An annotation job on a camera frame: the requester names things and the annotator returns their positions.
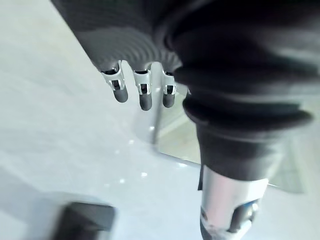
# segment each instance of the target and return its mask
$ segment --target black fingertip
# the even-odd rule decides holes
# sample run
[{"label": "black fingertip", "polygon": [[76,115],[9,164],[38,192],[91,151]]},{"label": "black fingertip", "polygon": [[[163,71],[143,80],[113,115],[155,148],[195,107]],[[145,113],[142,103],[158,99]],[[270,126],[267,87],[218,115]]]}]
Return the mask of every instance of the black fingertip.
[{"label": "black fingertip", "polygon": [[152,107],[151,93],[139,95],[139,100],[140,100],[140,107],[142,110],[148,111],[151,109]]},{"label": "black fingertip", "polygon": [[116,210],[109,205],[72,202],[58,219],[51,240],[93,240],[104,232],[109,235],[116,217]]},{"label": "black fingertip", "polygon": [[113,94],[119,103],[125,103],[128,100],[128,91],[126,86],[124,86],[124,89],[114,90]]},{"label": "black fingertip", "polygon": [[175,94],[163,94],[162,103],[166,108],[171,108],[175,104]]}]

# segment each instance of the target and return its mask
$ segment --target robotic finger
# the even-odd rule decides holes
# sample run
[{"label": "robotic finger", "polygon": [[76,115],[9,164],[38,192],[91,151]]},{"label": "robotic finger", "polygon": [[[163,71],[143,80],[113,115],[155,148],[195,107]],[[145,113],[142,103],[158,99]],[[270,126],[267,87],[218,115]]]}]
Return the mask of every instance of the robotic finger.
[{"label": "robotic finger", "polygon": [[119,103],[125,103],[128,100],[128,91],[125,83],[124,73],[121,67],[121,61],[110,70],[102,71],[106,83],[111,87],[115,99]]},{"label": "robotic finger", "polygon": [[151,71],[133,71],[133,77],[139,92],[140,107],[142,110],[148,111],[152,107]]},{"label": "robotic finger", "polygon": [[162,103],[166,108],[171,108],[175,104],[177,84],[171,72],[162,71],[163,96]]}]

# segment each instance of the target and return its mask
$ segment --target robotic hand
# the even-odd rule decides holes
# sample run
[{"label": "robotic hand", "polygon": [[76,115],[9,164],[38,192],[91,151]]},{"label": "robotic hand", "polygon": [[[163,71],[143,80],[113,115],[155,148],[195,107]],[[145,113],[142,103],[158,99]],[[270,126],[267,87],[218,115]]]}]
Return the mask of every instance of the robotic hand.
[{"label": "robotic hand", "polygon": [[320,4],[259,0],[52,0],[110,85],[128,99],[119,61],[152,107],[150,64],[163,67],[163,104],[177,82],[196,123],[204,240],[251,227],[288,134],[312,121],[300,102],[319,92]]}]

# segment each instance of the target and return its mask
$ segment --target white surface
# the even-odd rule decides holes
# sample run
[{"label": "white surface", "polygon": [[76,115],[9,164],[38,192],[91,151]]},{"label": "white surface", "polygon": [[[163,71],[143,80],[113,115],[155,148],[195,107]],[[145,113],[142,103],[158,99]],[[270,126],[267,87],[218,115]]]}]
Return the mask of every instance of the white surface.
[{"label": "white surface", "polygon": [[[199,169],[152,150],[157,109],[140,110],[128,69],[129,100],[117,103],[47,0],[1,1],[0,32],[0,240],[48,239],[72,200],[116,207],[114,240],[201,240]],[[319,239],[307,139],[297,155],[311,159],[308,194],[268,189],[245,239]]]}]

